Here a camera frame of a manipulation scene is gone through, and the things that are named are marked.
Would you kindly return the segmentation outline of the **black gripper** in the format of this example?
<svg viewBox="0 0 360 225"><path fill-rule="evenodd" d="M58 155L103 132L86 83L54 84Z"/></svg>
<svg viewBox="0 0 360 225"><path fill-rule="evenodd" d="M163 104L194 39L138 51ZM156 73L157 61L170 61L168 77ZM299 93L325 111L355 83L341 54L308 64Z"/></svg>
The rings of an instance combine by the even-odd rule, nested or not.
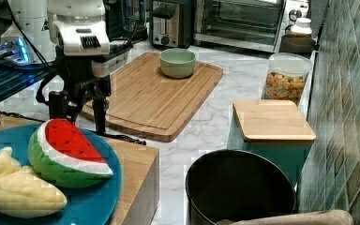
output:
<svg viewBox="0 0 360 225"><path fill-rule="evenodd" d="M106 111L109 101L106 99L112 93L110 73L100 71L97 66L108 62L105 55L67 56L56 47L56 74L64 81L64 92L49 93L49 115L51 119L66 118L69 102L77 107L92 100L97 133L106 131Z"/></svg>

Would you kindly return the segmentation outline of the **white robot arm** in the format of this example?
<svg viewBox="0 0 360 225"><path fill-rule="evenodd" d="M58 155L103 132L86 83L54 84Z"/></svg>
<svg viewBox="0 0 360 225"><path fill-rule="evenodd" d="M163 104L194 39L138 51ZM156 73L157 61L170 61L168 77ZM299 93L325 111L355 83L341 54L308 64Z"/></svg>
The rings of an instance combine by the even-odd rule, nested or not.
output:
<svg viewBox="0 0 360 225"><path fill-rule="evenodd" d="M71 122L90 101L96 131L103 133L110 74L117 59L106 34L103 0L7 0L7 4L12 25L1 39L20 50L12 62L44 67L53 63L37 101L49 107L51 118Z"/></svg>

